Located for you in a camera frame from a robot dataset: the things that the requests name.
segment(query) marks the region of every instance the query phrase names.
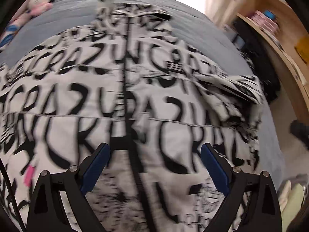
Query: black cable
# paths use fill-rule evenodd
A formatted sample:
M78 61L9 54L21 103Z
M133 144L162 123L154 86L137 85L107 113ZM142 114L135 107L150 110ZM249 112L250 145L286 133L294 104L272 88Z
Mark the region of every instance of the black cable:
M2 173L2 176L3 176L3 179L4 179L4 183L6 184L7 191L9 192L9 195L11 197L11 202L12 202L13 210L15 212L17 221L18 221L18 223L19 223L19 225L21 227L21 230L23 232L26 232L26 227L24 225L24 222L23 222L23 220L21 218L21 215L20 215L20 212L18 210L16 199L15 199L15 195L14 195L13 189L12 189L12 185L11 185L9 176L7 175L7 170L5 169L1 158L0 158L0 172Z

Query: bed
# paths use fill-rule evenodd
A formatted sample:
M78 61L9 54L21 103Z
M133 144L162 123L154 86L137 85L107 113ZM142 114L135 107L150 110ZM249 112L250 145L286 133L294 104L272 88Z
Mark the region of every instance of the bed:
M202 13L175 0L115 0L116 2L158 5L172 15L170 21L176 37L200 49L228 75L252 75L246 61L228 38ZM56 0L54 7L27 23L0 54L0 64L12 67L34 46L68 28L86 25L95 17L97 0ZM269 105L264 101L264 113L259 130L260 168L267 170L275 188L280 186L285 162L272 120Z

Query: black and white jacket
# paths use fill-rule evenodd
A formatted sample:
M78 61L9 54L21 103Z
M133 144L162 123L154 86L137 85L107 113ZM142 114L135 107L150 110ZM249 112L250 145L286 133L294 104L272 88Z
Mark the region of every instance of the black and white jacket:
M227 76L172 36L170 18L153 5L100 0L91 24L1 67L0 156L25 223L40 172L78 165L101 142L111 158L87 199L107 231L203 231L224 197L200 159L206 142L255 171L257 77ZM17 224L0 179L1 204Z

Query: blue gripper pad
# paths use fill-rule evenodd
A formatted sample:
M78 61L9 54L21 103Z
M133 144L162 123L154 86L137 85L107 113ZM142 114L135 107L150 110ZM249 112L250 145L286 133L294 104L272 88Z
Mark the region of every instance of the blue gripper pad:
M228 177L206 144L202 145L200 156L217 190L223 193L224 196L227 196L230 192L228 187Z
M110 148L107 144L105 144L83 175L83 185L80 189L83 196L93 190L100 174L109 160L109 155Z

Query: pink tag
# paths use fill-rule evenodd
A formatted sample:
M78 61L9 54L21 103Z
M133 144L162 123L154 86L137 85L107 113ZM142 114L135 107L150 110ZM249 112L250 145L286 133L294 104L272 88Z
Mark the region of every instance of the pink tag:
M32 177L33 177L33 174L34 174L34 170L35 170L35 167L33 167L31 165L29 165L27 167L27 172L26 172L25 179L24 179L24 184L27 187L30 187L30 185L31 185L31 180L32 180Z

